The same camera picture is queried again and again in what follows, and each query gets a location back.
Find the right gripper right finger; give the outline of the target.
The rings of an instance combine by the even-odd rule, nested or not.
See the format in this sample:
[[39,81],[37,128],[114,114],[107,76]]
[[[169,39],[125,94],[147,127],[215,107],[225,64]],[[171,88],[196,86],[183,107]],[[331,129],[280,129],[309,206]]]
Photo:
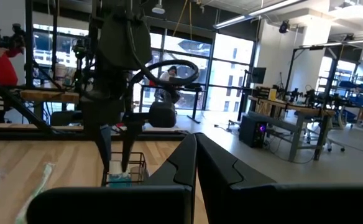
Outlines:
[[363,223],[363,185],[281,184],[205,134],[197,169],[210,223]]

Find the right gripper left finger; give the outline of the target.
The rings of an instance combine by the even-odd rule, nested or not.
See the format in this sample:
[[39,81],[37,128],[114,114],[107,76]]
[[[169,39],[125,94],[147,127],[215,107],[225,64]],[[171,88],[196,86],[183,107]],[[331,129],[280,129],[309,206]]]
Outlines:
[[193,223],[197,139],[188,135],[143,183],[61,187],[36,196],[28,223]]

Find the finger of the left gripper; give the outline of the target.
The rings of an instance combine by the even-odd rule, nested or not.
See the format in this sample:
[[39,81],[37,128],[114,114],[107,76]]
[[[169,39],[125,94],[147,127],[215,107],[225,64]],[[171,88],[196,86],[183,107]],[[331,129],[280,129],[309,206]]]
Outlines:
[[126,125],[126,128],[127,129],[122,134],[123,141],[122,141],[121,169],[123,172],[127,170],[132,147],[137,136],[142,132],[142,125],[140,123],[129,123]]
[[108,125],[94,126],[93,137],[98,147],[104,170],[108,172],[109,161],[111,160],[111,128]]

